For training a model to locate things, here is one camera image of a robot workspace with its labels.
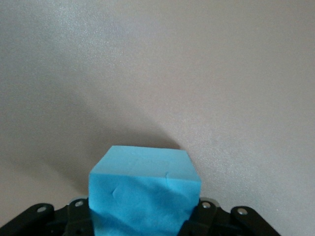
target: screw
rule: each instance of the screw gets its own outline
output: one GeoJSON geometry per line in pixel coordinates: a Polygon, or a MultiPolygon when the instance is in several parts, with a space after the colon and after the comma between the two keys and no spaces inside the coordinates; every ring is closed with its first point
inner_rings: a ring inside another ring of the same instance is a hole
{"type": "Polygon", "coordinates": [[[248,212],[244,209],[244,208],[238,208],[237,209],[237,212],[240,214],[240,215],[247,215],[248,212]]]}
{"type": "Polygon", "coordinates": [[[203,206],[203,208],[210,208],[211,207],[210,203],[208,203],[208,202],[203,202],[202,206],[203,206]]]}
{"type": "Polygon", "coordinates": [[[47,209],[47,207],[42,206],[42,207],[40,207],[39,209],[37,209],[37,212],[40,213],[40,212],[45,211],[46,209],[47,209]]]}
{"type": "Polygon", "coordinates": [[[74,204],[76,207],[82,206],[83,205],[83,201],[78,201],[74,204]]]}

